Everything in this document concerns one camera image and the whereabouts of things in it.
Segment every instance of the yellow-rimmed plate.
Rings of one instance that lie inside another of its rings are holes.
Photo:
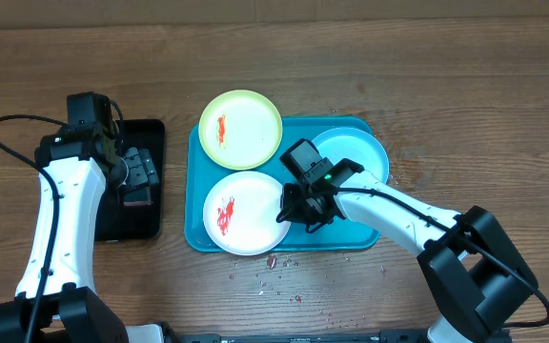
[[[200,145],[218,165],[245,171],[268,161],[283,137],[275,105],[255,91],[228,91],[202,112]]]

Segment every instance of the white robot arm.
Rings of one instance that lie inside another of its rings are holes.
[[[305,139],[280,160],[297,184],[284,185],[277,221],[304,223],[312,233],[338,216],[382,232],[417,258],[442,313],[427,332],[429,341],[484,342],[532,293],[548,310],[544,321],[549,321],[549,303],[537,279],[486,210],[473,207],[460,214],[424,204],[351,160],[334,166]],[[483,255],[470,271],[460,263],[468,252]]]
[[[63,285],[89,287],[93,292],[92,248],[96,213],[105,191],[105,175],[93,158],[80,161],[69,157],[50,162],[46,172],[56,183],[60,193],[58,230],[51,258],[50,276],[44,295],[61,292]],[[25,293],[28,299],[37,294],[40,269],[46,258],[46,247],[51,234],[52,194],[50,185],[40,174],[41,202],[29,264],[16,288],[16,296]]]
[[[455,217],[459,215],[458,212],[422,203],[403,192],[383,184],[368,171],[353,174],[341,185],[341,188],[374,189],[384,192],[431,216],[434,220],[450,229],[457,224]],[[399,246],[407,250],[414,257],[417,257],[425,250],[425,243],[428,240],[438,240],[445,234],[442,230],[380,196],[372,196],[367,193],[343,192],[335,197],[335,201],[342,215],[347,220],[378,230],[398,243]],[[458,258],[462,259],[466,254],[464,252]],[[433,343],[470,342],[455,330],[443,316],[429,328],[427,338]]]

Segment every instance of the teal tray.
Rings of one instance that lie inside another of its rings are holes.
[[[284,117],[281,145],[265,164],[254,169],[264,172],[281,184],[295,182],[294,177],[279,161],[279,157],[298,139],[313,139],[320,133],[339,127],[352,127],[372,134],[363,120],[352,117]],[[200,252],[223,252],[211,240],[202,221],[202,208],[211,188],[234,171],[217,165],[202,149],[198,140],[198,125],[190,132],[188,142],[188,176],[186,182],[186,210],[184,234],[188,244]],[[363,224],[336,218],[313,234],[304,232],[304,225],[292,224],[275,252],[318,252],[335,250],[364,250],[372,247],[380,232]]]

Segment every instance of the white plate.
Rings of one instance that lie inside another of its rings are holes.
[[[255,255],[274,248],[290,222],[277,223],[281,184],[257,171],[240,171],[221,179],[209,192],[203,221],[209,237],[226,252]]]
[[[282,137],[281,115],[255,91],[220,94],[207,105],[198,123],[202,149],[215,163],[235,171],[268,161]]]

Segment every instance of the food crumb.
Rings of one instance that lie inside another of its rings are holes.
[[[276,255],[269,255],[268,260],[266,260],[266,266],[273,270],[276,267]]]

